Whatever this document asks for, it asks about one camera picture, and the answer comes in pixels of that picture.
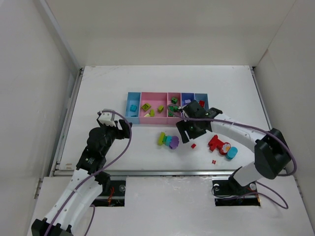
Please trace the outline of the green lego row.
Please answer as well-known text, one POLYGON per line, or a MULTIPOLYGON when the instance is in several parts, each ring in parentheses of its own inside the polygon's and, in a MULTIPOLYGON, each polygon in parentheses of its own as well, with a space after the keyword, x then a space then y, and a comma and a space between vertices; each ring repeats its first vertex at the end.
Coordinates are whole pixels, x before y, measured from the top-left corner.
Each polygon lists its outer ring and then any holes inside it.
POLYGON ((174 104, 169 104, 167 109, 168 109, 168 116, 169 117, 176 117, 177 115, 180 114, 180 106, 174 105, 174 104))

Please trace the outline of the lime tall lego brick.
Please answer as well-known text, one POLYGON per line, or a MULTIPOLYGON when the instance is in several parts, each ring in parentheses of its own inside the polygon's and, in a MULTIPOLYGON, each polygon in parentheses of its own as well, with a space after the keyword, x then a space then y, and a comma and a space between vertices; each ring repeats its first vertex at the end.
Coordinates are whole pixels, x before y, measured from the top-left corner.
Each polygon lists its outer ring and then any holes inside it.
POLYGON ((159 138, 158 138, 158 141, 157 141, 157 144, 159 146, 163 145, 165 143, 164 141, 164 138, 166 137, 165 133, 164 132, 161 132, 159 138))

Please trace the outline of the red lego cluster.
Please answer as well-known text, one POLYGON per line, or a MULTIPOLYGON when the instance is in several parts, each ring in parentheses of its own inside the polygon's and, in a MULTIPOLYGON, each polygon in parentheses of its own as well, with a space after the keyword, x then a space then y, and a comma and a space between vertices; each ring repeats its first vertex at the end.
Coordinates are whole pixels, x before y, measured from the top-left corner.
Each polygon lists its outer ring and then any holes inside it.
POLYGON ((210 151, 214 151, 215 149, 221 150, 223 147, 224 142, 222 142, 218 135, 214 135, 212 139, 209 141, 208 146, 210 151))

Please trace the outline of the teal lego bricks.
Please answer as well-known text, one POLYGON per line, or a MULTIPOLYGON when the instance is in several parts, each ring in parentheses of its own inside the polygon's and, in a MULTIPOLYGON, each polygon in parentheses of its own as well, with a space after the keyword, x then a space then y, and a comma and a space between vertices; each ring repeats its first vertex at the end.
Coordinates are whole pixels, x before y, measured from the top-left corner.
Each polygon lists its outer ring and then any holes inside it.
POLYGON ((136 105, 131 105, 130 108, 129 108, 129 110, 130 110, 131 112, 136 112, 136 111, 137 111, 137 106, 136 106, 136 105))

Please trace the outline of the dark green lego piece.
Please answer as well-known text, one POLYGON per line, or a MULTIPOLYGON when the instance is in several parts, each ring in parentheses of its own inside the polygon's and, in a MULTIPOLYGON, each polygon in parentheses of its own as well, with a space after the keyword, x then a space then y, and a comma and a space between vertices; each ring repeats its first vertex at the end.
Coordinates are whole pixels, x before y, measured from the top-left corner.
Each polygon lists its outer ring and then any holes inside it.
POLYGON ((172 98, 171 98, 171 102, 172 102, 173 104, 177 104, 178 98, 172 97, 172 98))

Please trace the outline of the lime square lego brick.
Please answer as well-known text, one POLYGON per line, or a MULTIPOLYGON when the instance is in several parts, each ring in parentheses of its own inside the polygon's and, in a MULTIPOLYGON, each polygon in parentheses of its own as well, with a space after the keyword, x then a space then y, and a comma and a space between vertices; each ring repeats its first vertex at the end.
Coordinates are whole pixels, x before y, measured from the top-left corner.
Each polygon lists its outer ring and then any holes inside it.
POLYGON ((157 108, 157 112, 158 113, 162 113, 163 110, 164 110, 164 106, 163 105, 158 106, 158 108, 157 108))

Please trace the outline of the red bricks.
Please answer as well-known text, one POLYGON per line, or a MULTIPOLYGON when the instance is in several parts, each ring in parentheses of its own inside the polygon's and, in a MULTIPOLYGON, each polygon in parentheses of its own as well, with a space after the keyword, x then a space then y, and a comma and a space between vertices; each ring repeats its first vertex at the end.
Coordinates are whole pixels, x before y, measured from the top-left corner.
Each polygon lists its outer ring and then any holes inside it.
POLYGON ((205 101, 200 100, 200 101, 199 101, 199 105, 200 105, 202 108, 204 108, 204 106, 205 106, 205 101))

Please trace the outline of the red round flower lego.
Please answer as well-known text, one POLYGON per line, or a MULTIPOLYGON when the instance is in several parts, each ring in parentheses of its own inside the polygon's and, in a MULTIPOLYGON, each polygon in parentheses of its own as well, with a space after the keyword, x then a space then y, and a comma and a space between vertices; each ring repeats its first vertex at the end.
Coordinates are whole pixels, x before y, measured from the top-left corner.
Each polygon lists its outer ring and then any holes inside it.
POLYGON ((221 155, 226 155, 229 152, 230 149, 231 149, 231 144, 230 143, 228 143, 228 142, 223 143, 223 145, 219 149, 219 153, 221 155))

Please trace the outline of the lavender flower lego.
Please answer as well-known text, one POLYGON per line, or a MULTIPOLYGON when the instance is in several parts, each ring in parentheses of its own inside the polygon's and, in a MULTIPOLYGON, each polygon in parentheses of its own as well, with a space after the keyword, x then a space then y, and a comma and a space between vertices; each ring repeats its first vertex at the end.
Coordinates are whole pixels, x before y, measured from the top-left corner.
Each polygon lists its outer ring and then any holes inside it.
POLYGON ((171 149, 176 149, 179 145, 179 138, 177 136, 172 136, 169 147, 171 149))

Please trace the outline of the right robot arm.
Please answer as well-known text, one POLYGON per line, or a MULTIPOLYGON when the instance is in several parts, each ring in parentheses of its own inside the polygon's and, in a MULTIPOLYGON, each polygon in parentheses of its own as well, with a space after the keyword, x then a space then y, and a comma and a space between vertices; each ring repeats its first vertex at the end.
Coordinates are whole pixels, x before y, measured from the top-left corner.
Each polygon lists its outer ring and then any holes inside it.
POLYGON ((233 191, 239 191, 263 177, 275 179, 282 175, 281 171, 289 162, 295 162, 281 131, 277 129, 265 131, 241 124, 217 108, 205 110, 195 100, 169 111, 180 118, 176 127, 183 143, 210 131, 227 136, 252 151, 254 161, 235 170, 226 181, 233 191))

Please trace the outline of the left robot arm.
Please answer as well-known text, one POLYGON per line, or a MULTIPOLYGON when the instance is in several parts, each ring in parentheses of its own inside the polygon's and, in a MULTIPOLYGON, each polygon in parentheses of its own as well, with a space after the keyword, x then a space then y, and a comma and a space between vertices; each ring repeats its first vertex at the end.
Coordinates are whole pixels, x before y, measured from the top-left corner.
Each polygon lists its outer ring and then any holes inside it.
POLYGON ((99 121, 89 132, 87 145, 76 165, 71 180, 52 209, 43 219, 31 225, 34 236, 71 236, 93 201, 110 187, 105 173, 106 155, 115 140, 131 139, 132 123, 99 121))

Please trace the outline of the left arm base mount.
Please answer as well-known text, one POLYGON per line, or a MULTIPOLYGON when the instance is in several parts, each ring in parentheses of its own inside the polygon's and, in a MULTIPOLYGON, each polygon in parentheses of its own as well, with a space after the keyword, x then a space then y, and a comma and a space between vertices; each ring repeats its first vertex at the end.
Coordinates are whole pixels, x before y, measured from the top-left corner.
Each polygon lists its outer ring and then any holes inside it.
POLYGON ((92 202, 95 207, 124 207, 126 179, 114 178, 110 186, 103 188, 102 193, 92 202))

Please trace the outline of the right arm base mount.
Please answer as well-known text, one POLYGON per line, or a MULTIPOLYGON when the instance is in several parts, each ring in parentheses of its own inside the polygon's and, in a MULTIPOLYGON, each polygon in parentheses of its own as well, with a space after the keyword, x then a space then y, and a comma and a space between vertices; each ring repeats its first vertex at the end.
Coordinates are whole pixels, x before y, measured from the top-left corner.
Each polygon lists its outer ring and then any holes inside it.
POLYGON ((227 179, 214 179, 212 185, 211 192, 216 207, 260 206, 255 182, 232 187, 227 179))

